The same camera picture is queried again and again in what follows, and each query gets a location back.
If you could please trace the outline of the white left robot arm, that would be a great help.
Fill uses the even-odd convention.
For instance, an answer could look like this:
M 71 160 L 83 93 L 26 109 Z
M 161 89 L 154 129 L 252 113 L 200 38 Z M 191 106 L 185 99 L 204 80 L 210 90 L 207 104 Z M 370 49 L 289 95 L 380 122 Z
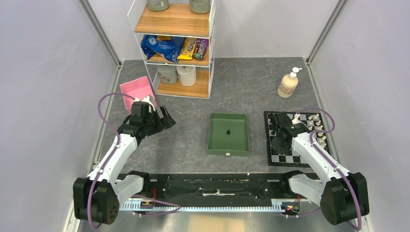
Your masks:
M 94 227 L 110 225 L 117 218 L 120 206 L 134 195 L 147 197 L 152 190 L 146 172 L 121 173 L 129 156 L 151 135 L 171 128 L 176 122 L 166 107 L 154 107 L 146 101 L 135 101 L 131 114 L 116 129 L 116 136 L 101 163 L 87 177 L 73 184 L 74 216 Z

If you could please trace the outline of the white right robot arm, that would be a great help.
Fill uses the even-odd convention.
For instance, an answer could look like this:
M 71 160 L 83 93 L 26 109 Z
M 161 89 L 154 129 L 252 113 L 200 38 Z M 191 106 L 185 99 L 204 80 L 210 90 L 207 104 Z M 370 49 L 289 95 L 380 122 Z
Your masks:
M 369 213 L 367 179 L 360 172 L 352 173 L 338 163 L 314 135 L 319 130 L 309 129 L 296 113 L 290 117 L 287 112 L 267 113 L 265 122 L 273 133 L 269 138 L 270 149 L 279 155 L 296 152 L 313 169 L 318 181 L 300 170 L 281 174 L 279 191 L 286 198 L 295 194 L 306 197 L 319 206 L 323 216 L 332 225 L 344 222 L 356 225 L 360 231 L 362 217 Z

